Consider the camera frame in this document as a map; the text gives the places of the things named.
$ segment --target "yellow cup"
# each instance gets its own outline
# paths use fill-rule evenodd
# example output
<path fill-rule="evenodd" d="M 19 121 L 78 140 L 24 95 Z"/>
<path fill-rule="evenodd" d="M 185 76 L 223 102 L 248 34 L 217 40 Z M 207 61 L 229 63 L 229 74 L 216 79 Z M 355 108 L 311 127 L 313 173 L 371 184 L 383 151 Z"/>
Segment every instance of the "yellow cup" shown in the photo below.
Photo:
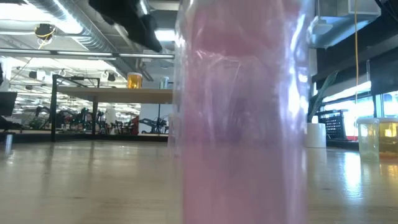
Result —
<path fill-rule="evenodd" d="M 133 88 L 133 89 L 142 88 L 142 75 L 136 72 L 128 73 L 127 88 Z"/>

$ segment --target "wooden tabletop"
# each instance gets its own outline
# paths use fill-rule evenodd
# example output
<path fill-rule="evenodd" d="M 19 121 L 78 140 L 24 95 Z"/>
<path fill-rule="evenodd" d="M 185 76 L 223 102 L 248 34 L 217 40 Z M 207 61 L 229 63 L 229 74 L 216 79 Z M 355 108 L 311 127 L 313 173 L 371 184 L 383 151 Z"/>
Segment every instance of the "wooden tabletop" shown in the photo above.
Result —
<path fill-rule="evenodd" d="M 398 223 L 398 163 L 308 149 L 308 223 Z"/>
<path fill-rule="evenodd" d="M 173 90 L 60 86 L 58 92 L 88 101 L 97 98 L 100 103 L 171 104 L 173 102 Z"/>
<path fill-rule="evenodd" d="M 0 153 L 0 223 L 181 223 L 182 170 L 165 143 L 13 147 Z M 341 149 L 307 155 L 308 224 L 398 223 L 397 163 Z"/>

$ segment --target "black monitor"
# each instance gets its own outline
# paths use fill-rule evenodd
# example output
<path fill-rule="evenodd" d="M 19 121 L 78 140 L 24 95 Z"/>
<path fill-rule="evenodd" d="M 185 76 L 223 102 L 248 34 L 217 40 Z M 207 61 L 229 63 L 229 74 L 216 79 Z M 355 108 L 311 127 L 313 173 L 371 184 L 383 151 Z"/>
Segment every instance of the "black monitor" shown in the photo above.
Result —
<path fill-rule="evenodd" d="M 0 115 L 11 116 L 18 93 L 0 92 Z"/>

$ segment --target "table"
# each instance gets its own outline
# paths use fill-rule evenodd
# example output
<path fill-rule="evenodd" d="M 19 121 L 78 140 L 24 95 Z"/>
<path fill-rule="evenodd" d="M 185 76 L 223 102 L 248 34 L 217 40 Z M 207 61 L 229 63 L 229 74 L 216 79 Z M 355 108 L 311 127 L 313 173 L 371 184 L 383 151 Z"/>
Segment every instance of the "table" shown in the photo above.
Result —
<path fill-rule="evenodd" d="M 63 93 L 69 96 L 81 98 L 93 102 L 93 114 L 97 115 L 98 103 L 153 103 L 171 104 L 173 102 L 173 90 L 160 89 L 127 89 L 127 88 L 100 88 L 100 79 L 97 81 L 96 88 L 90 88 L 79 83 L 79 80 L 87 79 L 85 77 L 62 77 L 53 75 L 51 92 L 51 141 L 55 142 L 56 122 L 57 122 L 57 93 Z M 78 87 L 58 86 L 58 79 L 72 82 Z M 95 135 L 96 118 L 92 122 L 92 135 Z"/>

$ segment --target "wooden floor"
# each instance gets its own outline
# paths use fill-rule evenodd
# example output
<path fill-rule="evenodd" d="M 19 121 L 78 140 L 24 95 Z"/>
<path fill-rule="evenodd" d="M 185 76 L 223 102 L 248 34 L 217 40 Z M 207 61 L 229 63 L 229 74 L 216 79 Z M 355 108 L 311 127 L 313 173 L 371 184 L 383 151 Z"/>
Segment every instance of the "wooden floor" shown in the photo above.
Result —
<path fill-rule="evenodd" d="M 0 158 L 0 223 L 178 224 L 171 175 L 165 143 L 15 144 Z M 308 223 L 398 223 L 398 164 L 310 150 Z"/>

